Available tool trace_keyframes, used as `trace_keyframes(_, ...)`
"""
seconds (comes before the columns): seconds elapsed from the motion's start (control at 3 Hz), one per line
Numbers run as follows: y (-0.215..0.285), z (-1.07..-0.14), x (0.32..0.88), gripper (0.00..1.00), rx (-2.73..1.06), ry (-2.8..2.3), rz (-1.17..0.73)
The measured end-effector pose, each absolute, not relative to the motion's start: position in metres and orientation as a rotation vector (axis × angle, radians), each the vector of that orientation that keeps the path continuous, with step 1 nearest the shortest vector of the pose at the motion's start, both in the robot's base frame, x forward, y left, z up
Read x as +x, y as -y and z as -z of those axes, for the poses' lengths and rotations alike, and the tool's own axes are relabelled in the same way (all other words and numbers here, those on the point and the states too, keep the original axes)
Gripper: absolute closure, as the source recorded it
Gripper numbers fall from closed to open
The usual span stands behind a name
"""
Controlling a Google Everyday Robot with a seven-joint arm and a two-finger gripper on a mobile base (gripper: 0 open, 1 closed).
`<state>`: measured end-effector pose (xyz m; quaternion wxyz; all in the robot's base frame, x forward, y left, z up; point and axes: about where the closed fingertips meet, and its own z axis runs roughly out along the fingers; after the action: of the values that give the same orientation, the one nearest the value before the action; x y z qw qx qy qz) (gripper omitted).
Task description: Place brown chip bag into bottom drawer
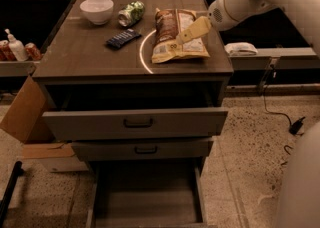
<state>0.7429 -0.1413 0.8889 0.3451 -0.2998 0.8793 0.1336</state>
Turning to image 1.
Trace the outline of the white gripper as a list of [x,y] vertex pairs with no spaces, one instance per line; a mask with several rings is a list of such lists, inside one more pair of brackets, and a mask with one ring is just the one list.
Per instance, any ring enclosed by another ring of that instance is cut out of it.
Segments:
[[178,44],[184,44],[201,38],[210,31],[212,25],[218,31],[226,31],[249,17],[264,14],[273,9],[275,6],[264,0],[215,0],[208,7],[209,18],[205,16],[197,18],[176,36],[176,41]]

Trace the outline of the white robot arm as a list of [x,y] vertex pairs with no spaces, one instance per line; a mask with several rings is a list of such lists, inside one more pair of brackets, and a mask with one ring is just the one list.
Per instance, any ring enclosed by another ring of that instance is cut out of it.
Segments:
[[[177,36],[180,44],[214,27],[228,30],[247,18],[279,8],[320,56],[320,0],[216,0],[207,15]],[[297,141],[287,164],[274,228],[320,228],[320,123]]]

